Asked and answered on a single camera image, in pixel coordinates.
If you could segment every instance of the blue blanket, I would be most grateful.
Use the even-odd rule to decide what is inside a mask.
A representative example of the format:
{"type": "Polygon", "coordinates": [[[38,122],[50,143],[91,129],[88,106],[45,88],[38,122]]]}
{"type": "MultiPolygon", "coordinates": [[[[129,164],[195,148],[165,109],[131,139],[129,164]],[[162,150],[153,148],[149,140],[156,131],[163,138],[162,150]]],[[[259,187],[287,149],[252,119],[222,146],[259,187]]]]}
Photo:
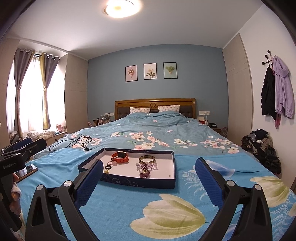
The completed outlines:
{"type": "Polygon", "coordinates": [[[208,126],[197,120],[186,118],[175,111],[161,113],[133,113],[125,118],[101,126],[82,129],[77,133],[66,134],[60,141],[36,154],[38,159],[54,150],[71,145],[82,149],[82,146],[98,151],[102,147],[124,149],[173,150],[174,153],[186,155],[221,155],[242,152],[239,146],[223,138],[208,126]],[[71,140],[89,135],[88,143],[81,138],[79,143],[71,140]]]}
{"type": "MultiPolygon", "coordinates": [[[[78,174],[77,165],[102,147],[174,150],[177,174],[173,190],[99,181],[87,205],[80,211],[100,240],[198,240],[218,211],[194,169],[200,156],[225,179],[240,186],[252,187],[258,183],[263,187],[274,241],[282,237],[296,215],[296,196],[281,180],[229,140],[176,112],[148,116],[135,113],[113,123],[68,134],[64,139],[81,134],[93,138],[88,144],[92,151],[81,150],[79,144],[72,148],[59,146],[60,150],[49,155],[43,152],[39,154],[43,157],[30,162],[39,170],[19,183],[25,218],[38,184],[49,188],[73,180],[78,174]]],[[[224,240],[228,240],[234,231],[241,208],[238,206],[224,240]]],[[[68,238],[75,240],[61,208],[58,208],[58,214],[68,238]]]]}

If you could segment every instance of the phone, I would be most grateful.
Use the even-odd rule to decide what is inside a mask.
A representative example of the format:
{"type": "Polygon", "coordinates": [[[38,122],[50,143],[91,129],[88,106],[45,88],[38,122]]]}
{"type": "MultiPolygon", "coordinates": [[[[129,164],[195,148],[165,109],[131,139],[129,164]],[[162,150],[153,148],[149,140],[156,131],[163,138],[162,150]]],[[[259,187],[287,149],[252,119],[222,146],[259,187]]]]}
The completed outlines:
{"type": "Polygon", "coordinates": [[[30,164],[26,166],[26,168],[24,168],[23,170],[15,172],[15,174],[19,177],[18,182],[20,182],[21,180],[25,179],[26,177],[30,176],[36,171],[38,171],[38,167],[34,166],[33,164],[30,164]]]}

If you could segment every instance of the framed picture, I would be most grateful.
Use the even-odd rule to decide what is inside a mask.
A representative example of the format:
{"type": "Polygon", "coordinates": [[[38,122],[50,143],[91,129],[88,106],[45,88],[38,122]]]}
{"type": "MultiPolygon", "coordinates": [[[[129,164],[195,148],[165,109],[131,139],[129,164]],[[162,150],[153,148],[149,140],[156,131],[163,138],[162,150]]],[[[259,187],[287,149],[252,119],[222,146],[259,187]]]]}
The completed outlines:
{"type": "Polygon", "coordinates": [[[177,79],[177,63],[163,63],[163,72],[165,79],[177,79]]]}
{"type": "Polygon", "coordinates": [[[126,67],[126,82],[138,80],[137,65],[126,67]]]}
{"type": "Polygon", "coordinates": [[[144,79],[157,79],[156,63],[144,64],[144,79]]]}

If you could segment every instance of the ceiling light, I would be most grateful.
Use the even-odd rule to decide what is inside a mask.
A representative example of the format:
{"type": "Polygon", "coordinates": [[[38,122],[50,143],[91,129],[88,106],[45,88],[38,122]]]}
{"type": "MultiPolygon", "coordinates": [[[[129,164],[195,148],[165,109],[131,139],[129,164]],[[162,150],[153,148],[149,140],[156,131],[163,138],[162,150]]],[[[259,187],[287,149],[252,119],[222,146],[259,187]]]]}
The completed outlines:
{"type": "Polygon", "coordinates": [[[111,1],[105,8],[105,13],[113,18],[124,18],[137,13],[139,9],[128,0],[111,1]]]}

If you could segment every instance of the sheer white curtain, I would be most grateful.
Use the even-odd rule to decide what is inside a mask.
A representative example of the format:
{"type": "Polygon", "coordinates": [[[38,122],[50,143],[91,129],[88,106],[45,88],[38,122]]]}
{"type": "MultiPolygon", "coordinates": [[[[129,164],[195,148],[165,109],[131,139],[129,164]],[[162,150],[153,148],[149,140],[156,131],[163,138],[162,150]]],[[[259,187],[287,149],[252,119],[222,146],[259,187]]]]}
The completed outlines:
{"type": "MultiPolygon", "coordinates": [[[[7,86],[6,109],[9,132],[14,130],[15,120],[15,80],[13,69],[14,64],[11,67],[7,86]]],[[[56,131],[57,124],[65,125],[64,92],[65,76],[58,65],[47,90],[49,119],[52,125],[50,130],[56,131]]],[[[20,124],[24,136],[29,131],[43,131],[42,97],[43,84],[39,58],[33,57],[20,90],[20,124]]]]}
{"type": "Polygon", "coordinates": [[[65,126],[65,76],[59,64],[47,88],[47,105],[49,120],[52,125],[50,130],[57,130],[57,124],[65,126]]]}

